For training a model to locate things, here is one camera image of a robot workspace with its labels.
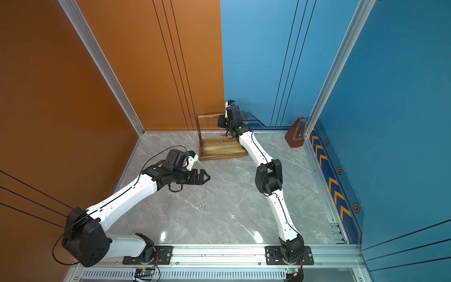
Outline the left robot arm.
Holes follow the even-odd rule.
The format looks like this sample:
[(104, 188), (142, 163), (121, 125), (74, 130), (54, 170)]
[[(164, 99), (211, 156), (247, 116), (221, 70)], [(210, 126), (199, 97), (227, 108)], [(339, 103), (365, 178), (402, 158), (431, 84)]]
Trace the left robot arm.
[(152, 264), (156, 256), (154, 242), (142, 233), (130, 236), (108, 235), (111, 226), (131, 208), (164, 187), (177, 184), (200, 186), (211, 177), (204, 169), (195, 169), (194, 151), (167, 148), (164, 160), (145, 164), (124, 188), (87, 209), (75, 208), (66, 218), (64, 232), (58, 239), (77, 263), (92, 267), (103, 259), (123, 257), (139, 264)]

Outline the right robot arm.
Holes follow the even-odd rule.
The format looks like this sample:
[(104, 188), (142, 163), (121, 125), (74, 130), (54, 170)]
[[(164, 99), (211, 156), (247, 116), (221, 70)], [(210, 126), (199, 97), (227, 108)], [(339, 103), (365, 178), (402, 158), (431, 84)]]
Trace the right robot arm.
[(233, 100), (225, 103), (225, 114), (220, 115), (218, 127), (227, 129), (254, 161), (255, 184), (257, 190), (267, 198), (275, 217), (283, 260), (287, 264), (297, 264), (302, 260), (305, 244), (285, 202), (282, 164), (263, 149), (250, 125), (244, 123), (239, 106), (234, 103)]

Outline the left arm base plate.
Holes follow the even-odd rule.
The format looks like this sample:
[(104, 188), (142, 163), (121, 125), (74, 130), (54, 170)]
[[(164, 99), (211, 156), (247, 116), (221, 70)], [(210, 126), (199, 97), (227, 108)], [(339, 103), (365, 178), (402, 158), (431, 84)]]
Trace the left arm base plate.
[(169, 265), (173, 254), (173, 246), (154, 246), (150, 250), (150, 257), (129, 257), (123, 258), (122, 263), (124, 265)]

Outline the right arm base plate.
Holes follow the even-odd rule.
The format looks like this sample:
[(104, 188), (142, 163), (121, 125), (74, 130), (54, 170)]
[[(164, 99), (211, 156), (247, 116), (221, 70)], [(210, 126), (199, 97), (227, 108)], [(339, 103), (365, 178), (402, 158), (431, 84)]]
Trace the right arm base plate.
[(302, 265), (302, 266), (312, 266), (314, 265), (314, 258), (312, 255), (311, 248), (305, 246), (303, 255), (295, 263), (288, 263), (283, 259), (283, 254), (281, 251), (281, 246), (266, 246), (265, 250), (265, 261), (266, 265), (270, 266), (287, 266), (287, 265)]

